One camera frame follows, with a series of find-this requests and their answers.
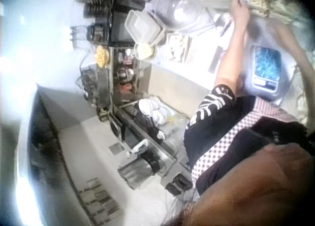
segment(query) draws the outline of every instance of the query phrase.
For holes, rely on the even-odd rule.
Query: metal container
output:
[[[121,85],[132,83],[134,79],[134,71],[131,68],[121,67],[117,71],[117,77]]]
[[[137,189],[150,176],[154,175],[149,163],[141,157],[118,169],[118,173],[133,190]]]

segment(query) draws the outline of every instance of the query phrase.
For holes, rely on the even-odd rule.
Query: hand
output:
[[[230,14],[235,21],[235,28],[246,29],[250,20],[250,11],[244,0],[232,0]]]

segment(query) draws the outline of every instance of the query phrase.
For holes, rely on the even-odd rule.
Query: cable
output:
[[[81,61],[81,63],[80,63],[80,66],[79,66],[79,69],[80,69],[80,72],[82,71],[81,70],[81,67],[82,67],[82,64],[83,64],[83,62],[84,62],[84,60],[88,57],[88,55],[90,54],[90,52],[93,52],[93,50],[91,51],[91,48],[93,48],[93,44],[91,45],[91,47],[90,47],[90,49],[88,50],[88,52],[86,53],[86,55],[83,57],[83,59],[82,59],[82,61]]]

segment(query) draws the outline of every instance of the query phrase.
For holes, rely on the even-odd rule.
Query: light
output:
[[[25,18],[23,15],[21,15],[20,17],[20,22],[21,22],[21,25],[25,25]]]
[[[13,70],[11,61],[6,57],[0,57],[0,72],[8,73]]]
[[[23,224],[27,226],[43,225],[39,217],[34,191],[26,177],[18,176],[16,200]]]
[[[1,17],[4,17],[4,5],[0,2]]]

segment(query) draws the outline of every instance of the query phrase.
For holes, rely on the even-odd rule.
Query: tiled floor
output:
[[[173,196],[164,190],[159,177],[151,177],[135,191],[127,186],[117,172],[123,156],[114,156],[108,148],[118,141],[108,123],[93,117],[63,129],[59,137],[77,189],[85,188],[87,181],[97,177],[124,209],[125,214],[109,225],[156,226],[163,221]]]

